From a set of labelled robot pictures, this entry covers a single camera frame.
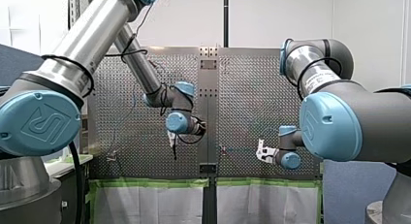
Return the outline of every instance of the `black cable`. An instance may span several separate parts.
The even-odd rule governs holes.
[[[174,160],[177,160],[177,151],[176,151],[176,147],[177,147],[177,138],[174,138],[174,144],[173,144],[173,155],[174,155]]]
[[[70,0],[67,0],[67,29],[68,30],[72,28],[71,15],[72,15],[72,9],[70,8]]]
[[[106,54],[107,57],[116,57],[116,56],[119,56],[119,57],[121,57],[121,61],[124,62],[124,63],[126,63],[125,60],[124,60],[124,56],[126,56],[126,55],[130,55],[130,54],[134,54],[134,53],[138,53],[138,52],[143,52],[144,54],[147,54],[147,53],[148,53],[148,51],[147,51],[146,49],[137,49],[137,50],[133,50],[133,51],[129,51],[129,52],[126,52],[126,51],[127,51],[128,48],[130,47],[130,45],[133,43],[133,40],[134,40],[135,38],[137,38],[137,36],[139,35],[140,28],[141,28],[142,25],[145,23],[145,20],[147,19],[147,16],[148,16],[148,14],[150,13],[152,7],[153,7],[153,4],[151,4],[150,7],[148,8],[147,12],[145,13],[144,18],[142,19],[142,22],[139,24],[139,26],[138,26],[137,29],[136,29],[136,33],[134,33],[133,35],[131,35],[130,39],[129,39],[128,42],[127,42],[126,47],[124,48],[124,50],[123,50],[121,53],[118,53],[118,54]]]
[[[81,165],[79,163],[79,155],[76,150],[76,145],[73,142],[69,144],[70,151],[73,155],[73,162],[75,164],[76,184],[77,184],[77,209],[76,209],[76,224],[81,224],[82,204],[84,201],[83,183],[81,175]]]
[[[90,87],[88,88],[88,91],[82,96],[82,98],[85,98],[87,96],[89,96],[91,94],[91,92],[94,90],[94,79],[93,79],[93,75],[91,75],[91,73],[81,64],[79,64],[77,61],[72,60],[68,57],[65,56],[57,56],[57,55],[52,55],[52,54],[45,54],[42,56],[43,59],[47,60],[47,59],[53,59],[53,60],[62,60],[62,61],[68,61],[74,65],[76,65],[77,67],[79,67],[79,69],[82,70],[82,72],[88,77],[88,79],[90,80]]]
[[[164,86],[164,89],[160,93],[160,103],[161,103],[160,116],[163,116],[167,111],[166,101],[167,101],[168,87],[165,83],[161,83],[161,84],[162,86]]]
[[[224,0],[224,29],[223,29],[223,34],[224,34],[224,48],[227,48],[229,46],[229,27],[230,27],[230,22],[229,22],[229,0]]]
[[[338,75],[341,77],[342,75],[342,64],[341,62],[339,62],[337,59],[333,58],[333,57],[323,57],[317,60],[314,60],[310,63],[308,63],[308,65],[305,66],[305,68],[301,71],[300,75],[299,75],[299,79],[297,80],[297,93],[299,94],[299,97],[301,100],[303,100],[304,98],[302,97],[301,94],[301,81],[302,81],[302,77],[305,75],[305,73],[311,68],[311,66],[313,66],[315,63],[321,62],[321,61],[325,61],[325,60],[330,60],[335,62],[336,64],[338,64],[339,67],[339,73]]]
[[[205,135],[202,134],[202,135],[200,135],[200,138],[199,138],[199,139],[197,139],[197,140],[195,140],[195,141],[193,141],[193,142],[187,142],[187,141],[183,140],[179,135],[177,135],[178,139],[179,139],[180,141],[182,141],[183,143],[185,143],[185,144],[197,144],[197,143],[199,143],[199,142],[202,140],[202,138],[203,138],[204,136],[205,136]]]

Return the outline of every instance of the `end effector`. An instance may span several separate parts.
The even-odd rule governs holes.
[[[264,146],[264,140],[259,139],[257,158],[265,163],[280,165],[285,169],[298,169],[301,158],[296,150],[297,147],[303,146],[301,131],[297,130],[296,126],[281,126],[278,136],[280,138],[279,148]]]

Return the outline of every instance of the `wire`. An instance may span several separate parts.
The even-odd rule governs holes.
[[[139,36],[140,28],[141,28],[142,25],[145,23],[145,20],[147,19],[148,14],[150,13],[151,8],[152,8],[153,6],[154,6],[154,4],[151,4],[151,5],[149,6],[147,12],[145,12],[145,15],[144,15],[144,18],[142,19],[142,22],[139,24],[139,26],[138,26],[137,29],[136,29],[136,33],[134,33],[133,35],[131,35],[129,41],[127,42],[126,47],[124,48],[124,50],[123,50],[121,53],[118,53],[118,54],[106,54],[107,57],[117,57],[117,56],[119,56],[119,57],[121,57],[121,61],[122,61],[123,63],[126,63],[126,61],[124,60],[124,56],[126,56],[126,55],[130,55],[130,54],[134,54],[134,53],[139,53],[139,52],[143,52],[144,54],[147,54],[147,53],[148,53],[148,51],[147,51],[146,49],[137,49],[137,50],[133,50],[133,51],[129,51],[129,52],[126,52],[126,51],[127,51],[128,48],[130,47],[130,45],[132,45],[133,40],[136,39],[137,36]]]
[[[90,80],[90,87],[88,88],[88,91],[82,96],[82,98],[85,98],[87,96],[89,96],[91,94],[91,92],[94,90],[94,79],[93,79],[93,75],[91,75],[91,73],[81,64],[79,64],[77,61],[72,60],[68,57],[65,56],[57,56],[57,55],[53,55],[53,54],[45,54],[42,56],[43,59],[47,60],[47,59],[52,59],[52,60],[62,60],[62,61],[68,61],[74,65],[76,65],[77,67],[79,67],[79,69],[82,70],[82,72],[88,77],[88,79]]]
[[[192,117],[194,117],[194,118],[197,119],[196,124],[199,124],[200,127],[201,127],[203,130],[206,129],[206,127],[202,124],[201,120],[200,120],[198,117],[196,117],[196,116],[192,116]],[[187,142],[187,141],[185,141],[184,139],[182,139],[178,134],[176,134],[176,135],[177,135],[178,139],[179,139],[180,141],[182,141],[183,143],[185,143],[185,144],[197,144],[197,143],[199,143],[199,142],[203,139],[203,137],[205,136],[205,134],[206,134],[206,131],[203,131],[202,134],[200,135],[200,137],[199,137],[197,140],[193,141],[193,142]]]
[[[187,142],[187,141],[183,140],[179,135],[177,135],[178,139],[179,139],[180,141],[182,141],[183,143],[185,143],[185,144],[197,144],[197,143],[199,143],[199,142],[203,139],[204,136],[205,136],[205,134],[201,134],[199,139],[197,139],[197,140],[195,140],[195,141],[193,141],[193,142]]]
[[[134,87],[133,87],[133,105],[132,105],[131,109],[122,118],[119,119],[119,122],[117,123],[117,126],[115,126],[114,131],[112,133],[111,144],[110,144],[109,150],[108,150],[109,153],[111,153],[112,146],[114,145],[114,142],[116,140],[118,128],[120,127],[121,124],[124,123],[126,118],[130,116],[130,114],[133,112],[133,110],[135,109],[136,106],[137,106],[137,96],[136,96],[136,85],[134,84]]]
[[[308,63],[308,65],[305,66],[305,68],[301,71],[300,75],[299,75],[299,79],[297,80],[297,93],[299,94],[299,97],[301,100],[303,100],[304,98],[302,97],[301,94],[301,82],[302,82],[302,77],[305,75],[305,73],[311,68],[311,66],[313,66],[315,63],[321,62],[321,61],[325,61],[325,60],[330,60],[335,62],[336,64],[338,64],[339,67],[339,73],[338,75],[341,77],[342,75],[342,64],[341,62],[339,62],[337,59],[333,58],[333,57],[323,57],[317,60],[314,60],[310,63]]]
[[[146,12],[145,15],[144,15],[144,18],[142,19],[142,22],[141,22],[141,23],[139,24],[139,26],[137,27],[137,29],[136,29],[136,37],[139,35],[140,28],[142,28],[142,25],[145,23],[145,20],[147,19],[148,14],[150,13],[151,8],[152,8],[153,6],[154,6],[154,3],[152,3],[152,4],[150,5],[150,7],[148,8],[147,12]]]
[[[76,184],[77,184],[77,210],[76,210],[76,224],[81,223],[82,205],[84,201],[83,182],[81,174],[81,165],[79,163],[79,155],[76,150],[76,145],[73,142],[69,144],[70,151],[73,155],[73,162],[75,164]]]
[[[2,97],[9,90],[9,86],[0,86],[0,97]]]

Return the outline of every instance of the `green tape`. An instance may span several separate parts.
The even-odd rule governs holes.
[[[218,178],[217,186],[270,185],[298,188],[318,188],[321,180],[288,180],[275,178]]]
[[[149,179],[149,178],[116,178],[91,180],[90,185],[96,188],[103,187],[152,187],[152,188],[194,188],[207,187],[207,179]]]

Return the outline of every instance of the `pegboard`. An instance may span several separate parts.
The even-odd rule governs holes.
[[[89,151],[95,155],[91,177],[196,178],[205,159],[219,165],[218,176],[319,177],[319,160],[304,148],[298,150],[302,166],[296,171],[263,163],[255,155],[259,137],[264,135],[267,146],[278,147],[278,127],[298,125],[300,100],[295,88],[279,76],[278,49],[219,48],[212,59],[217,67],[208,69],[201,67],[205,56],[200,48],[148,50],[149,59],[160,65],[156,73],[161,82],[188,80],[198,85],[194,115],[216,126],[209,130],[215,134],[208,133],[199,145],[217,153],[208,157],[199,145],[179,145],[174,161],[167,114],[147,108],[125,64],[106,58],[95,74],[96,91],[89,100]],[[212,88],[212,98],[205,87]],[[209,108],[210,99],[216,108]],[[108,161],[114,150],[115,161]]]
[[[278,128],[298,124],[300,99],[279,75],[279,50],[221,48],[217,131],[218,175],[313,179],[320,161],[298,148],[302,164],[285,170],[256,158],[259,138],[279,147]]]
[[[160,82],[197,83],[197,48],[154,51],[148,58],[158,65]],[[91,177],[199,177],[197,146],[179,145],[174,160],[165,125],[168,112],[160,116],[160,109],[142,102],[140,86],[119,58],[105,58],[94,77],[96,90],[88,108],[89,151],[95,155]],[[114,152],[115,160],[108,160]]]

